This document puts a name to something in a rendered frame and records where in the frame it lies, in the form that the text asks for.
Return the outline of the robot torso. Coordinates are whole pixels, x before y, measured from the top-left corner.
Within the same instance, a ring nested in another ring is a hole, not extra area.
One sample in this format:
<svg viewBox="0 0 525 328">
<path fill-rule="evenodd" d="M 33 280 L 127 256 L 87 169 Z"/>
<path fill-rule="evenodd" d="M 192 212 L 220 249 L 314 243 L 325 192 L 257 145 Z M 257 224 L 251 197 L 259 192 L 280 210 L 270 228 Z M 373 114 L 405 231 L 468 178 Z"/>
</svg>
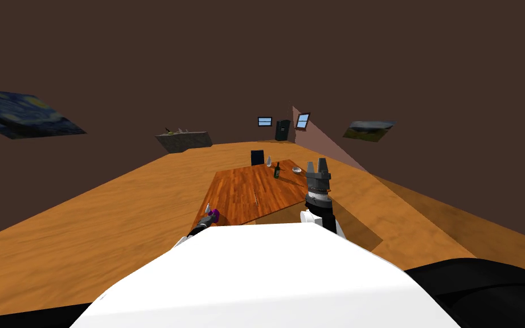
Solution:
<svg viewBox="0 0 525 328">
<path fill-rule="evenodd" d="M 399 267 L 314 224 L 211 227 L 71 328 L 460 328 Z"/>
</svg>

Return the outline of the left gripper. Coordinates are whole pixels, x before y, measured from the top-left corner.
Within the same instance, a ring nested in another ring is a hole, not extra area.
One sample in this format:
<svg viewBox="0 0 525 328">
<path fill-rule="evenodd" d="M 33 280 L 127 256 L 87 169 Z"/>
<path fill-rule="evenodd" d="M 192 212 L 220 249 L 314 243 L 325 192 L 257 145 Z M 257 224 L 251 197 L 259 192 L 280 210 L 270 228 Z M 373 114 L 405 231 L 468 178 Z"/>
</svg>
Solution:
<svg viewBox="0 0 525 328">
<path fill-rule="evenodd" d="M 211 226 L 211 224 L 214 223 L 214 216 L 212 215 L 212 210 L 209 203 L 206 206 L 205 213 L 207 214 L 207 216 L 200 219 L 196 227 L 208 228 Z"/>
</svg>

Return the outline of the green landscape painting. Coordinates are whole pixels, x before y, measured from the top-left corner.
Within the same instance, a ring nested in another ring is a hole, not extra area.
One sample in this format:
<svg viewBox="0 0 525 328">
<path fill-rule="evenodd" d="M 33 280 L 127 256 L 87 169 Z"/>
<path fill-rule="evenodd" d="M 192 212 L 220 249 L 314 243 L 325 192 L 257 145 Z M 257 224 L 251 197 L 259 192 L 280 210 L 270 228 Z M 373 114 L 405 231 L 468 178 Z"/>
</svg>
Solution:
<svg viewBox="0 0 525 328">
<path fill-rule="evenodd" d="M 344 138 L 378 142 L 397 121 L 353 121 L 344 132 Z"/>
</svg>

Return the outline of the grey counter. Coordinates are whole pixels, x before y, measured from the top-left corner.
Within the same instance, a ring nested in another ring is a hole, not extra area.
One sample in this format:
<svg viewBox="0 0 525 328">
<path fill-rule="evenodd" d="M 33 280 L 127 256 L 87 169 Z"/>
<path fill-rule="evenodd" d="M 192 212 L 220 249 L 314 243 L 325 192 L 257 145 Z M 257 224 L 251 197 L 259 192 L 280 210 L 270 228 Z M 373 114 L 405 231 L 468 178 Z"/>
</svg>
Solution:
<svg viewBox="0 0 525 328">
<path fill-rule="evenodd" d="M 211 147 L 213 142 L 208 132 L 175 132 L 155 136 L 167 154 L 184 153 L 189 149 Z"/>
</svg>

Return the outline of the blue swirling night painting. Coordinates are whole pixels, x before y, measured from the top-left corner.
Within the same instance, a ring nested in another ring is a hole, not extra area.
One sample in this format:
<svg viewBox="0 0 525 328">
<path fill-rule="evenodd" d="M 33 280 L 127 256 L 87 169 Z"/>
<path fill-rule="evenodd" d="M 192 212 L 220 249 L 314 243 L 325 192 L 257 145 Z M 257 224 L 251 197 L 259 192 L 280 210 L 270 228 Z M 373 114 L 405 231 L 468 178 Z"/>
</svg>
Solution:
<svg viewBox="0 0 525 328">
<path fill-rule="evenodd" d="M 86 132 L 36 96 L 0 91 L 0 134 L 17 140 Z"/>
</svg>

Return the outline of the brown wooden table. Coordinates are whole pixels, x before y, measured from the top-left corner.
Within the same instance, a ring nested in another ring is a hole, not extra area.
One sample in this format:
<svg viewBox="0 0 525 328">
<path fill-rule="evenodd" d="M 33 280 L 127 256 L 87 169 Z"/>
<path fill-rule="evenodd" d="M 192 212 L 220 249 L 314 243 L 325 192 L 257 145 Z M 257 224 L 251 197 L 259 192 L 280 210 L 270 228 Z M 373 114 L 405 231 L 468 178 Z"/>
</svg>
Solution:
<svg viewBox="0 0 525 328">
<path fill-rule="evenodd" d="M 213 226 L 238 226 L 303 203 L 319 217 L 333 221 L 333 201 L 327 194 L 308 192 L 306 170 L 295 174 L 292 160 L 278 161 L 280 177 L 273 177 L 277 162 L 219 171 L 214 175 L 195 223 L 207 216 L 206 206 L 220 212 Z"/>
</svg>

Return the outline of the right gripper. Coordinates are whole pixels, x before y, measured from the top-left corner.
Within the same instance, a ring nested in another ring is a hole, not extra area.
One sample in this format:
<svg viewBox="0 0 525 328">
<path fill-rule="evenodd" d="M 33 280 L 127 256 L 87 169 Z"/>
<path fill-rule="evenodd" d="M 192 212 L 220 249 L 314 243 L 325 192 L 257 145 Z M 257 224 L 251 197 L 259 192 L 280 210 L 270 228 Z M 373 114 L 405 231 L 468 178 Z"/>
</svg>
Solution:
<svg viewBox="0 0 525 328">
<path fill-rule="evenodd" d="M 308 192 L 315 194 L 327 194 L 330 191 L 331 174 L 327 166 L 326 158 L 318 159 L 317 172 L 314 162 L 309 161 L 306 169 L 306 181 Z"/>
</svg>

